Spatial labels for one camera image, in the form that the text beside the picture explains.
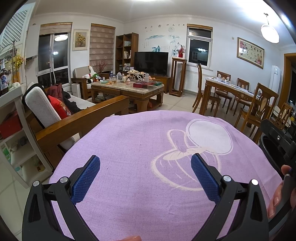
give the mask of human hand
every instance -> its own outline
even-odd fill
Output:
[[[140,236],[129,236],[125,239],[122,239],[122,240],[118,240],[118,241],[142,241],[141,237]]]
[[[287,173],[290,172],[291,167],[287,165],[283,165],[281,167],[281,172],[286,175]],[[273,198],[270,200],[269,206],[267,208],[267,214],[269,218],[273,218],[275,213],[276,213],[276,206],[280,203],[281,201],[281,189],[283,187],[283,182],[277,187],[276,191],[274,192]],[[291,193],[291,207],[294,208],[296,206],[296,188],[292,191]]]

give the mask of lampshade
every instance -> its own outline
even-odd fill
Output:
[[[277,44],[279,42],[279,34],[278,32],[271,27],[269,24],[263,24],[261,27],[261,33],[263,38],[267,41]]]
[[[54,37],[54,40],[55,41],[64,41],[64,40],[66,40],[66,39],[68,39],[68,35],[67,34],[61,34],[61,35],[57,35],[57,36],[55,36]]]

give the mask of bottle label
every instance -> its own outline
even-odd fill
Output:
[[[0,87],[1,90],[4,90],[6,88],[8,88],[8,80],[7,80],[7,76],[3,75],[0,79]]]

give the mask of wooden door frame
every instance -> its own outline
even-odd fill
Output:
[[[285,53],[284,54],[284,76],[283,83],[281,86],[281,94],[279,96],[278,106],[282,106],[288,101],[288,95],[291,86],[292,77],[292,62],[296,63],[296,53]]]

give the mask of red pillow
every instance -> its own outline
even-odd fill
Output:
[[[50,95],[48,96],[48,98],[50,100],[50,104],[52,105],[52,107],[54,108],[54,110],[57,112],[57,114],[61,119],[64,119],[71,115],[71,112],[62,101]]]

